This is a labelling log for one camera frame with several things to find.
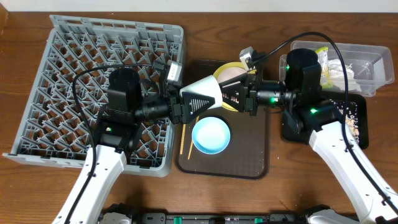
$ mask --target blue bowl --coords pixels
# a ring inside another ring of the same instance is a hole
[[[192,130],[195,147],[205,154],[217,154],[223,151],[229,140],[231,140],[229,127],[219,118],[203,118]]]

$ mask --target clear plastic container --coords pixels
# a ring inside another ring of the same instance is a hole
[[[301,41],[292,42],[290,49],[311,49],[316,50],[321,47],[328,47],[328,60],[337,59],[336,51],[327,42]],[[394,67],[392,64],[391,51],[387,47],[359,45],[359,44],[337,44],[344,63],[351,65],[354,71],[354,80],[349,81],[348,85],[360,85],[361,90],[351,90],[350,93],[357,93],[363,96],[374,96],[376,90],[385,84],[394,82]],[[285,79],[286,55],[282,55],[279,61],[279,78]],[[343,78],[331,78],[334,84],[339,86],[344,84]],[[325,91],[344,92],[336,85],[333,88],[324,89]]]

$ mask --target wooden surface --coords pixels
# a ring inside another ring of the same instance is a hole
[[[188,60],[238,60],[240,50],[247,46],[268,52],[295,34],[313,30],[324,32],[335,42],[389,47],[398,70],[398,14],[62,14],[181,25]],[[12,12],[0,36],[1,152],[11,150],[52,27],[49,13]],[[287,52],[284,48],[270,58],[271,78],[277,78],[279,57]],[[365,153],[397,190],[398,82],[382,87],[366,100],[370,145]],[[302,210],[324,203],[337,212],[353,213],[348,197],[320,157],[309,146],[283,142],[280,115],[273,114],[271,120],[271,167],[262,180],[184,174],[173,165],[164,178],[120,176],[105,206],[124,202],[174,213],[242,214]],[[78,169],[20,165],[0,157],[0,223],[51,222],[78,174]]]

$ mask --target yellow packet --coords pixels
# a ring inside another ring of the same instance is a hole
[[[328,47],[321,47],[315,51],[318,55],[318,62],[321,65],[321,86],[323,89],[332,88],[333,82],[329,77],[329,69],[328,69]]]

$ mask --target black placemat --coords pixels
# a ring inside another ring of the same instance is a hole
[[[199,80],[214,71],[225,62],[208,60],[194,61],[184,75]],[[224,108],[208,110],[199,119],[215,116],[222,119],[231,131],[231,140],[227,148],[215,155],[200,152],[192,146],[192,129],[195,121],[185,126],[182,154],[177,150],[175,163],[183,172],[192,174],[218,175],[243,179],[260,179],[269,170],[270,114],[259,107],[257,116],[249,113],[228,111]]]

